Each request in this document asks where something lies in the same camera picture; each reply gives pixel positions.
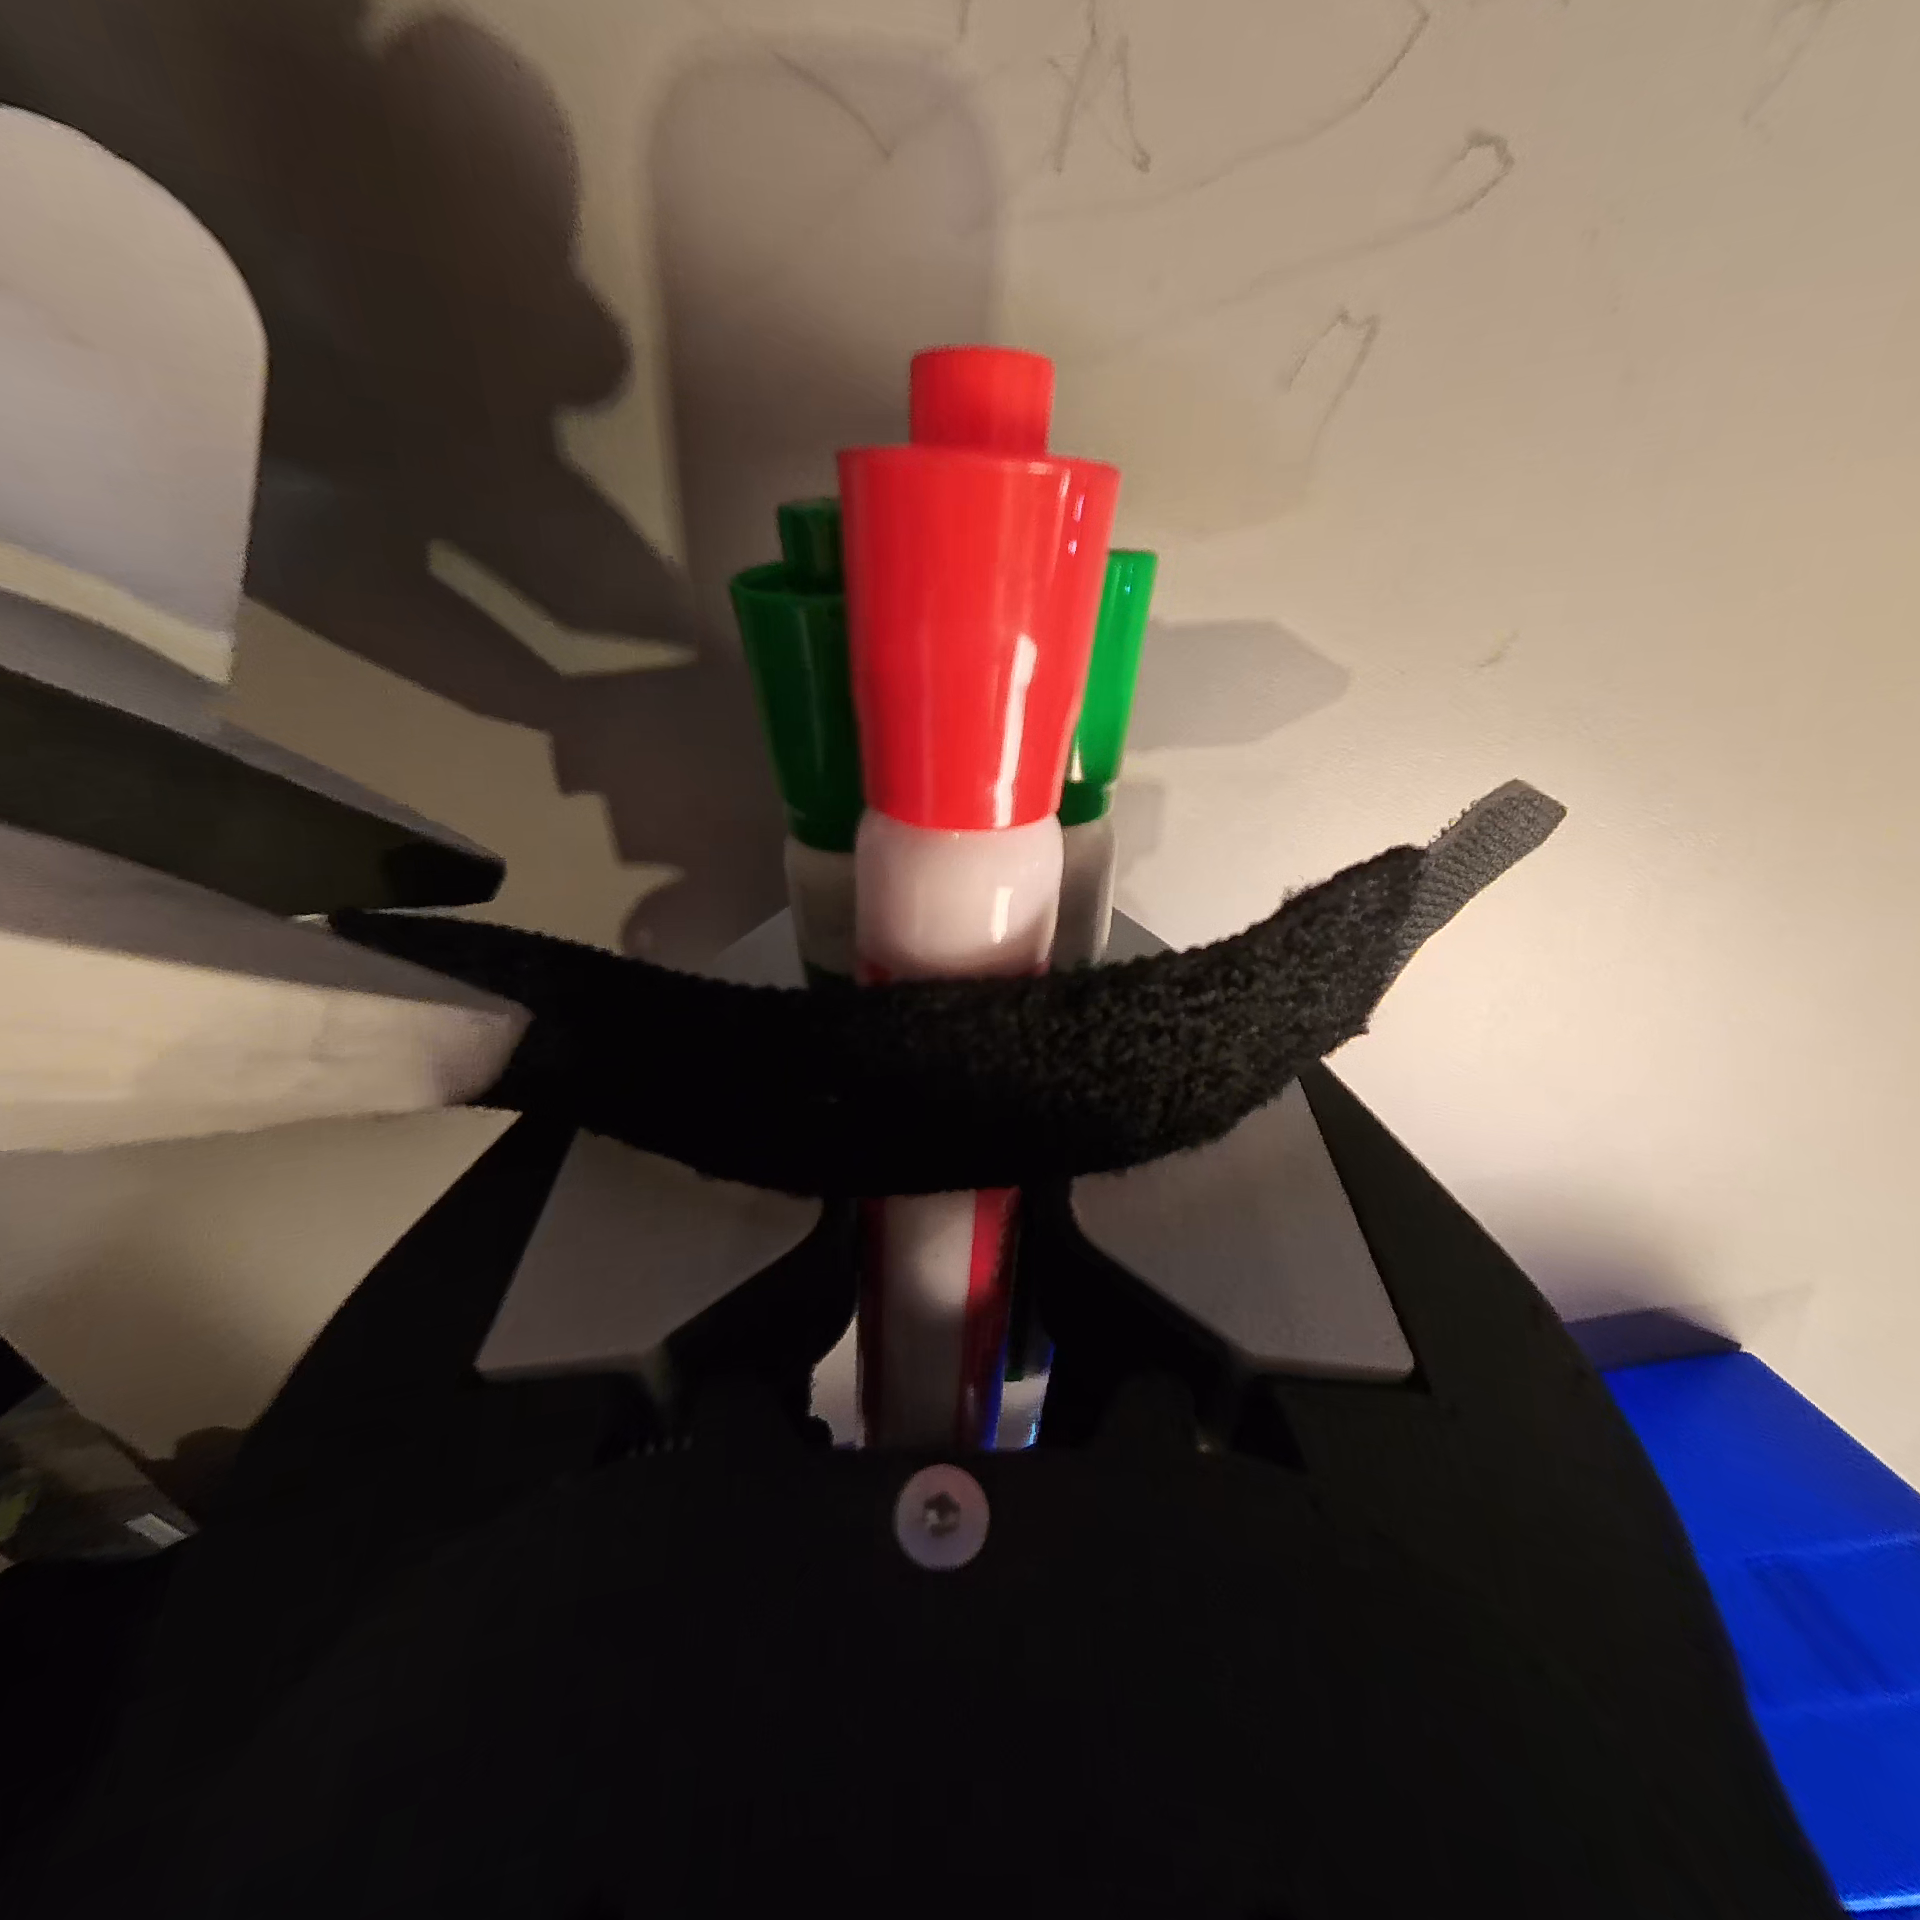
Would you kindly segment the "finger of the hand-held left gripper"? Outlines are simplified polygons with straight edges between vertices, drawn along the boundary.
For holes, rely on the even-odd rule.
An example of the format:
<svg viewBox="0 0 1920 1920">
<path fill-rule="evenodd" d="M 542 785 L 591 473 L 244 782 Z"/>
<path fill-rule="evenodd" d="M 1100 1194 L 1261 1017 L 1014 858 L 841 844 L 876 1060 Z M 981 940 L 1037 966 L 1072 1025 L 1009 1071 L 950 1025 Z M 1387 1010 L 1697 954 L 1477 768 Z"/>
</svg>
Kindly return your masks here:
<svg viewBox="0 0 1920 1920">
<path fill-rule="evenodd" d="M 270 351 L 157 182 L 1 110 L 1 588 L 232 678 Z"/>
<path fill-rule="evenodd" d="M 493 902 L 486 848 L 310 760 L 5 667 L 5 1150 L 478 1097 L 528 1015 L 328 928 Z"/>
</svg>

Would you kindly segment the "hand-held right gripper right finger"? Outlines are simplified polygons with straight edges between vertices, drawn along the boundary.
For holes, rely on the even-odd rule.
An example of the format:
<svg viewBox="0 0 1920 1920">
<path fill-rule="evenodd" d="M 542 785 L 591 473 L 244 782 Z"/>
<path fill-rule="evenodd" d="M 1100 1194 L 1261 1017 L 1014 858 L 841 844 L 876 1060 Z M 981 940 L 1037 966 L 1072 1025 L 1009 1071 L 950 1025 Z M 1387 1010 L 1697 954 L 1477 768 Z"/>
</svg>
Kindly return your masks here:
<svg viewBox="0 0 1920 1920">
<path fill-rule="evenodd" d="M 1091 1436 L 1139 1379 L 1201 1436 L 1283 1436 L 1279 1388 L 1417 1377 L 1301 1088 L 1220 1140 L 1049 1200 L 1049 1432 Z"/>
</svg>

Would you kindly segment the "green dry erase marker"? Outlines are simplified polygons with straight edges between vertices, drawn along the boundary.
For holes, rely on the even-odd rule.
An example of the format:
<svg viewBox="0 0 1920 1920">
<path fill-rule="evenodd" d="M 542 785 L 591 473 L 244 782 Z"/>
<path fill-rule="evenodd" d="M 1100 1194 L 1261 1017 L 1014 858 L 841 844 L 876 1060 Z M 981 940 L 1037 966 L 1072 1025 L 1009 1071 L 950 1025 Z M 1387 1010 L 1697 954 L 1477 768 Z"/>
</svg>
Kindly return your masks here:
<svg viewBox="0 0 1920 1920">
<path fill-rule="evenodd" d="M 863 814 L 848 654 L 841 506 L 787 502 L 779 558 L 728 583 L 760 737 L 784 810 L 784 890 L 809 985 L 857 971 L 857 828 Z"/>
<path fill-rule="evenodd" d="M 1088 681 L 1059 806 L 1062 886 L 1049 950 L 1054 971 L 1091 967 L 1109 950 L 1118 866 L 1113 802 L 1157 578 L 1155 552 L 1116 546 L 1109 553 Z"/>
</svg>

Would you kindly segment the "blue plastic bin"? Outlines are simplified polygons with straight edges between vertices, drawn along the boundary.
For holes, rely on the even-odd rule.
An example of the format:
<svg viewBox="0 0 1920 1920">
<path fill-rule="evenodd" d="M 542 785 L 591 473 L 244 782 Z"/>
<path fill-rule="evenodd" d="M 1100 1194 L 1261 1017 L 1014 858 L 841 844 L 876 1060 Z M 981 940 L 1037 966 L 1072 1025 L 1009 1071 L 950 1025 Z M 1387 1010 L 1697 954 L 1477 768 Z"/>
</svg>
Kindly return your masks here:
<svg viewBox="0 0 1920 1920">
<path fill-rule="evenodd" d="M 1857 1916 L 1918 1913 L 1918 1494 L 1675 1313 L 1571 1336 L 1675 1506 L 1798 1824 Z"/>
</svg>

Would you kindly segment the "red dry erase marker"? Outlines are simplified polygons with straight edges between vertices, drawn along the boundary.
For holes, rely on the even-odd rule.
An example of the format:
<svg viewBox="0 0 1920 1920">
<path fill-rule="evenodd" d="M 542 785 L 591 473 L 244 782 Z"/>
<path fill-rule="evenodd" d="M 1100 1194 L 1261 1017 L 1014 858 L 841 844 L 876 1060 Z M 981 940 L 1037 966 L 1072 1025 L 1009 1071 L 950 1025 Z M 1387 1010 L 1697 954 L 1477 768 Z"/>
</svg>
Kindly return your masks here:
<svg viewBox="0 0 1920 1920">
<path fill-rule="evenodd" d="M 1036 976 L 1065 875 L 1059 806 L 1119 475 L 1049 451 L 1054 366 L 917 353 L 908 439 L 837 455 L 863 811 L 854 982 Z M 996 1432 L 1016 1191 L 867 1206 L 863 1438 Z"/>
</svg>

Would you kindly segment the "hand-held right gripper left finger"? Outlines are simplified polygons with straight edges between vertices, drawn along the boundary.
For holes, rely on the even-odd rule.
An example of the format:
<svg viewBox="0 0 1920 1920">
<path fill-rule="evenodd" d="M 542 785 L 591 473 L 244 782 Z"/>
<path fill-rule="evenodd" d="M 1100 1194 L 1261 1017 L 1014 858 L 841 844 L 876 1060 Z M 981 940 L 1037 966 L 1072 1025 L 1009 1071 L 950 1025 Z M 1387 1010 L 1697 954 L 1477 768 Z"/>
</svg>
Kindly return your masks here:
<svg viewBox="0 0 1920 1920">
<path fill-rule="evenodd" d="M 799 1418 L 854 1313 L 854 1209 L 577 1134 L 483 1343 L 483 1379 L 633 1377 L 677 1419 L 749 1379 Z"/>
</svg>

